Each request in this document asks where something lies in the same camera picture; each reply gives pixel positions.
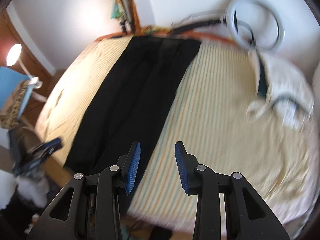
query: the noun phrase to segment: metal pivot screw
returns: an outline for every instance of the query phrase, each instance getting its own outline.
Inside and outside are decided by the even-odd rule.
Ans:
[[[73,177],[74,177],[75,179],[82,179],[83,174],[82,174],[82,173],[76,173]]]
[[[119,170],[119,166],[118,166],[118,165],[112,165],[112,166],[110,167],[110,170],[111,170],[111,171],[117,171],[117,170]]]
[[[242,178],[242,175],[241,175],[241,173],[239,173],[239,172],[235,172],[235,173],[233,174],[233,177],[234,177],[235,179],[241,179],[241,178]]]
[[[197,166],[197,170],[198,171],[204,171],[205,170],[205,166],[200,164],[200,165]]]

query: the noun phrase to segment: wooden furniture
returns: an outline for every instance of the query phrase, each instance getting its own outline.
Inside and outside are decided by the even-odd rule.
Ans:
[[[24,63],[28,71],[34,75],[38,76],[43,82],[41,88],[37,89],[36,92],[40,95],[48,97],[51,93],[52,86],[50,86],[52,76],[50,73],[41,65],[41,63],[36,59],[36,57],[31,53],[29,48],[25,45],[17,31],[15,30],[12,22],[4,11],[0,14],[0,65],[6,66],[6,57],[12,47],[12,45],[20,43],[22,45],[22,51],[20,55],[21,61]],[[20,67],[19,63],[11,66],[13,70],[23,73],[24,71]],[[36,120],[44,106],[44,103],[39,102],[31,98],[24,111],[24,117],[34,126]]]

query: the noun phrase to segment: black cable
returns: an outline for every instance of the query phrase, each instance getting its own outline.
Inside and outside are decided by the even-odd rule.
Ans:
[[[172,29],[170,34],[181,34],[183,32],[190,31],[195,28],[212,26],[212,25],[220,24],[221,22],[222,22],[221,19],[212,19],[209,21],[195,22],[195,23],[191,23],[188,25],[178,27],[178,28],[174,28],[174,29]]]
[[[254,41],[254,35],[253,35],[253,30],[252,30],[252,28],[250,27],[250,25],[247,24],[247,23],[244,22],[244,21],[239,21],[239,20],[237,20],[237,23],[238,23],[238,25],[240,25],[240,26],[242,26],[242,27],[245,27],[245,28],[251,33],[251,42],[253,42],[253,41]]]
[[[130,229],[129,229],[129,231],[128,231],[127,240],[130,239],[131,233],[132,233],[133,231],[136,231],[136,230],[141,229],[141,228],[142,228],[142,225],[143,225],[143,221],[137,221],[137,222],[135,222],[135,223],[130,227]]]
[[[190,14],[189,16],[187,16],[186,18],[182,19],[179,22],[172,23],[171,28],[174,29],[175,26],[181,26],[184,22],[186,22],[190,19],[193,19],[194,17],[210,16],[213,14],[222,14],[225,16],[226,12],[227,12],[227,10],[225,10],[225,9],[215,9],[215,10],[209,10],[209,11],[204,11],[204,12],[199,12],[199,13],[193,13],[193,14]]]

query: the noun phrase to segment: black fabric strip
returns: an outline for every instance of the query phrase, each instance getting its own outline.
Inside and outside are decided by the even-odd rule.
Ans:
[[[261,60],[260,55],[258,54],[259,63],[260,63],[260,80],[259,80],[259,86],[258,86],[258,95],[262,96],[263,98],[267,98],[267,92],[268,92],[268,84],[266,79],[266,73],[264,70],[264,64]]]
[[[65,165],[85,175],[99,173],[138,141],[141,158],[136,189],[200,44],[196,40],[132,38],[85,111]],[[124,201],[119,198],[122,213],[134,191]]]

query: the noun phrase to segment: white fabric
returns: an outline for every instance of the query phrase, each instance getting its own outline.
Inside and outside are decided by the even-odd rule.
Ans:
[[[47,204],[47,193],[50,190],[48,180],[42,177],[33,180],[26,177],[17,177],[18,192],[26,200],[32,201],[37,207],[44,208]]]
[[[270,52],[258,52],[264,66],[268,91],[266,100],[256,99],[249,104],[247,113],[260,118],[274,104],[274,110],[282,123],[296,130],[300,129],[313,111],[314,99],[303,73],[289,61]],[[256,94],[260,81],[260,61],[256,51],[249,52],[249,59],[255,71]]]

